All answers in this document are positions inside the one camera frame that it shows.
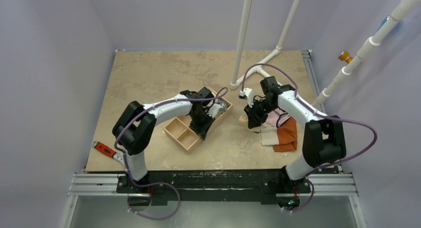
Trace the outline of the wooden compartment tray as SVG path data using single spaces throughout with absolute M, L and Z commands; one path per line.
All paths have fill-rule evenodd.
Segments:
M 190 153 L 203 142 L 232 110 L 232 103 L 223 95 L 227 88 L 219 92 L 202 87 L 199 91 L 184 90 L 177 95 L 179 102 L 174 107 L 175 118 L 164 127 L 164 133 L 183 151 Z

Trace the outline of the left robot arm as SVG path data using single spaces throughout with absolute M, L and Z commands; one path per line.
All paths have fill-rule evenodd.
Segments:
M 131 102 L 112 129 L 115 147 L 121 146 L 129 187 L 137 193 L 147 189 L 148 169 L 144 150 L 148 146 L 155 126 L 178 116 L 190 116 L 190 129 L 204 140 L 215 121 L 211 108 L 221 95 L 213 95 L 206 87 L 200 91 L 184 90 L 174 97 L 152 104 Z

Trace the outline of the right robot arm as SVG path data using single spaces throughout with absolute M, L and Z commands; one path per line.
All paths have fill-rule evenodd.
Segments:
M 289 114 L 303 129 L 302 155 L 283 167 L 284 175 L 279 186 L 290 192 L 298 186 L 298 180 L 321 165 L 335 162 L 346 156 L 343 124 L 337 116 L 332 120 L 304 101 L 291 85 L 280 85 L 274 76 L 260 82 L 263 97 L 255 95 L 250 88 L 242 87 L 239 98 L 247 100 L 244 111 L 248 128 L 261 126 L 268 114 L 281 109 Z

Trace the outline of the pink underwear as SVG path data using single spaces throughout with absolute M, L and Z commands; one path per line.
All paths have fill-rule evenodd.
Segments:
M 289 119 L 289 113 L 282 109 L 276 109 L 268 114 L 265 123 L 275 128 L 279 128 L 282 125 L 284 125 Z

